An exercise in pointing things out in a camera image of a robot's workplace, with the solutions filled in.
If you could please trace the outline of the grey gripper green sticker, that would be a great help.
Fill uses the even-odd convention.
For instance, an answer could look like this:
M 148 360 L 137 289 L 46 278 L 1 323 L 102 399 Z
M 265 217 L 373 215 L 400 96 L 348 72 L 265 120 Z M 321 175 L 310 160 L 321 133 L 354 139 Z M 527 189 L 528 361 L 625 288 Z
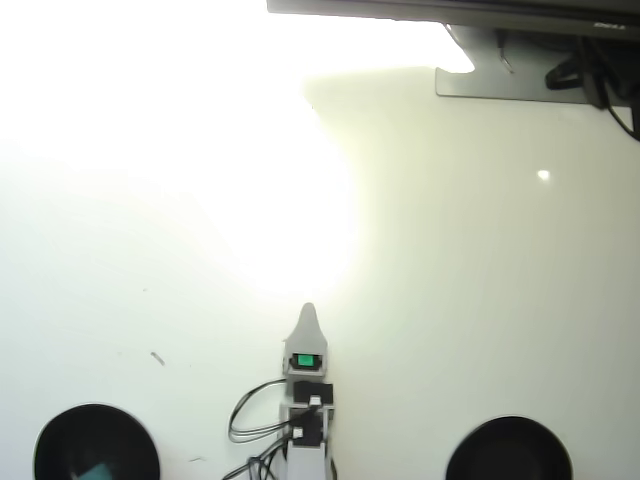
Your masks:
M 328 342 L 321 330 L 315 305 L 305 303 L 284 344 L 283 374 L 286 377 L 324 378 L 328 367 Z

